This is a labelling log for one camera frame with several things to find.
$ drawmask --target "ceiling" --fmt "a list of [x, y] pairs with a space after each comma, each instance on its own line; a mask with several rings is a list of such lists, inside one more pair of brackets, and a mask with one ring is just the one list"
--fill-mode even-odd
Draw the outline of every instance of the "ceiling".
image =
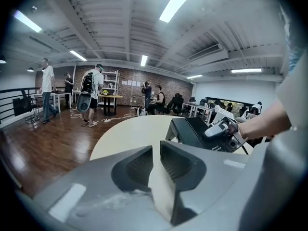
[[[230, 70], [261, 67], [279, 75], [283, 24], [276, 0], [187, 0], [169, 23], [159, 17], [169, 0], [26, 0], [18, 8], [42, 28], [36, 33], [12, 18], [4, 54], [37, 66], [88, 61], [147, 69], [167, 76], [228, 77]], [[221, 44], [229, 58], [202, 66], [188, 57]], [[142, 55], [148, 55], [145, 68]]]

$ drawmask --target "white round table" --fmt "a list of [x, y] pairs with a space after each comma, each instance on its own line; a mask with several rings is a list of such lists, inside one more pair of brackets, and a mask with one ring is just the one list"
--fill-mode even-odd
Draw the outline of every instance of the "white round table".
[[[94, 160], [151, 145], [154, 167], [149, 177], [148, 186], [152, 189], [156, 208], [168, 221], [172, 215], [174, 191], [168, 183], [169, 176], [160, 162], [160, 141], [165, 140], [170, 121], [174, 118], [183, 119], [171, 115], [146, 115], [123, 120], [104, 133], [96, 143], [90, 157], [90, 160]], [[244, 146], [251, 154], [253, 148], [248, 143], [245, 143]], [[235, 153], [245, 154], [242, 148]]]

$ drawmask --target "ceiling lamp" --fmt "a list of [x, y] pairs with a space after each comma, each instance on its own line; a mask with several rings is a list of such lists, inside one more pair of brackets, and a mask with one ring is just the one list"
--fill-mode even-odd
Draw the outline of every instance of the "ceiling lamp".
[[198, 78], [198, 77], [202, 77], [202, 75], [190, 76], [190, 77], [187, 77], [187, 79], [193, 79], [193, 78]]
[[148, 59], [148, 56], [145, 56], [145, 55], [142, 56], [141, 63], [140, 63], [141, 67], [145, 66], [147, 59]]
[[236, 73], [255, 73], [255, 72], [262, 72], [262, 68], [248, 68], [248, 69], [235, 69], [231, 70], [233, 74]]
[[6, 61], [5, 61], [5, 58], [3, 55], [0, 56], [0, 64], [5, 64]]
[[70, 51], [73, 55], [75, 55], [76, 57], [78, 57], [78, 58], [80, 58], [81, 60], [83, 60], [83, 61], [86, 61], [87, 59], [86, 58], [84, 58], [84, 57], [82, 57], [81, 55], [79, 55], [77, 52], [75, 52], [75, 51]]
[[159, 19], [168, 23], [185, 1], [186, 0], [170, 0]]
[[36, 31], [37, 33], [42, 30], [37, 24], [35, 24], [33, 21], [31, 21], [28, 17], [26, 17], [23, 13], [21, 13], [19, 10], [17, 10], [14, 14], [14, 17], [27, 25], [32, 30]]

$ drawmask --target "wooden floor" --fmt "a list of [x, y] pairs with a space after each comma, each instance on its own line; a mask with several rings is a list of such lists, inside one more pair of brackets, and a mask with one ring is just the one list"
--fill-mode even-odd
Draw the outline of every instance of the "wooden floor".
[[[115, 117], [130, 111], [130, 107], [119, 106]], [[33, 197], [57, 178], [88, 161], [100, 137], [123, 121], [101, 122], [89, 128], [82, 127], [85, 124], [82, 119], [71, 119], [70, 115], [69, 110], [63, 110], [45, 125], [42, 122], [28, 125], [23, 119], [0, 131], [0, 153], [28, 196]], [[104, 118], [99, 108], [94, 120]]]

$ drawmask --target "brick wall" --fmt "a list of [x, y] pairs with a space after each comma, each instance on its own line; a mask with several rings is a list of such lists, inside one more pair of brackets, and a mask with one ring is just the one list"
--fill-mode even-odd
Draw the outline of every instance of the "brick wall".
[[[74, 67], [69, 67], [69, 68], [72, 68], [72, 70], [69, 72], [72, 73], [71, 75], [73, 75]], [[93, 66], [77, 66], [76, 67], [75, 79], [74, 79], [74, 89], [76, 88], [80, 89], [81, 81], [82, 81], [82, 77], [84, 73], [92, 68]], [[155, 95], [158, 94], [155, 91], [155, 86], [161, 85], [162, 92], [164, 92], [166, 96], [166, 103], [170, 102], [174, 94], [177, 92], [179, 92], [183, 96], [185, 102], [187, 102], [192, 95], [193, 85], [186, 81], [182, 81], [182, 80], [178, 80], [178, 79], [174, 79], [174, 78], [170, 78], [170, 77], [166, 77], [162, 75], [157, 75], [153, 73], [143, 72], [139, 70], [126, 69], [126, 68], [115, 68], [115, 67], [104, 66], [104, 70], [110, 71], [110, 72], [114, 72], [118, 70], [120, 73], [118, 95], [123, 96], [123, 99], [118, 99], [118, 104], [130, 105], [129, 103], [130, 98], [132, 98], [133, 100], [132, 105], [140, 105], [142, 102], [141, 87], [122, 85], [121, 84], [122, 80], [140, 81], [141, 84], [145, 81], [148, 81], [150, 86], [152, 86], [152, 91], [155, 92]], [[59, 73], [62, 73], [61, 81], [63, 81], [63, 73], [66, 70], [64, 70], [64, 67], [61, 67], [61, 68], [54, 68], [53, 71], [55, 74], [56, 83], [58, 85], [58, 80], [57, 80], [58, 78], [56, 76], [56, 71]], [[38, 83], [39, 76], [40, 76], [40, 83], [41, 83], [42, 74], [40, 72], [37, 73], [36, 83]]]
[[[53, 68], [54, 73], [54, 79], [56, 81], [57, 87], [65, 87], [64, 80], [66, 79], [66, 76], [64, 76], [64, 73], [69, 72], [71, 77], [73, 77], [74, 72], [74, 66], [67, 66], [67, 67], [55, 67]], [[35, 79], [35, 86], [41, 87], [43, 81], [43, 72], [37, 71], [36, 79]]]

